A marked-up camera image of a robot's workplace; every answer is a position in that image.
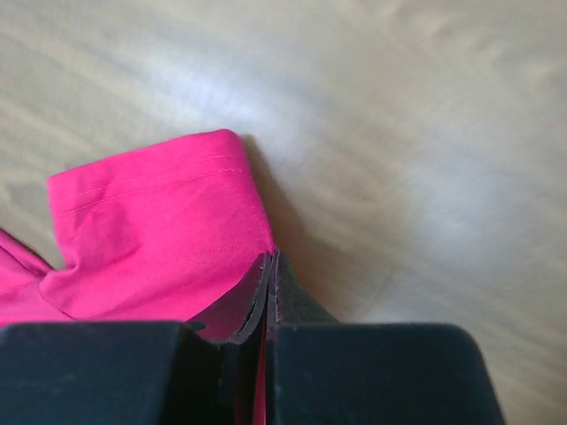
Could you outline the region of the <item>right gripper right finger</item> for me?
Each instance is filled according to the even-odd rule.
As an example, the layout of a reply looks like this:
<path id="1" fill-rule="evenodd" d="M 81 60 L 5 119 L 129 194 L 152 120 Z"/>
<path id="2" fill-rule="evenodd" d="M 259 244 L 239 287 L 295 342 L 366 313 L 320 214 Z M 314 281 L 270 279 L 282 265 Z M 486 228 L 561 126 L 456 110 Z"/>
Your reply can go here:
<path id="1" fill-rule="evenodd" d="M 502 424 L 477 342 L 444 323 L 346 324 L 278 252 L 268 281 L 269 424 Z"/>

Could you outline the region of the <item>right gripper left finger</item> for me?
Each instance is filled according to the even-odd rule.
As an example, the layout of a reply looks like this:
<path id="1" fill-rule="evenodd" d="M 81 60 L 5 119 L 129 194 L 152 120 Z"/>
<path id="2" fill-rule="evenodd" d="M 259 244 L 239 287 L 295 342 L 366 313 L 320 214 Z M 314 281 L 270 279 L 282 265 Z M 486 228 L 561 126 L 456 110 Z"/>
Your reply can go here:
<path id="1" fill-rule="evenodd" d="M 184 322 L 3 328 L 2 423 L 251 423 L 270 263 Z"/>

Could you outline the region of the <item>magenta t shirt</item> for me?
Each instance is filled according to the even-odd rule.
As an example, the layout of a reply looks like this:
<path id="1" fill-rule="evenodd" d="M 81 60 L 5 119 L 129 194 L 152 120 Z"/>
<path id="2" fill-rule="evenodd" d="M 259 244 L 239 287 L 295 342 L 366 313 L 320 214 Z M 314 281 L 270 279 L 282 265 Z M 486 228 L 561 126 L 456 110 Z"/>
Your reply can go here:
<path id="1" fill-rule="evenodd" d="M 188 321 L 276 247 L 244 146 L 187 135 L 48 181 L 61 269 L 1 236 L 1 332 L 28 323 Z M 253 418 L 266 420 L 264 354 Z"/>

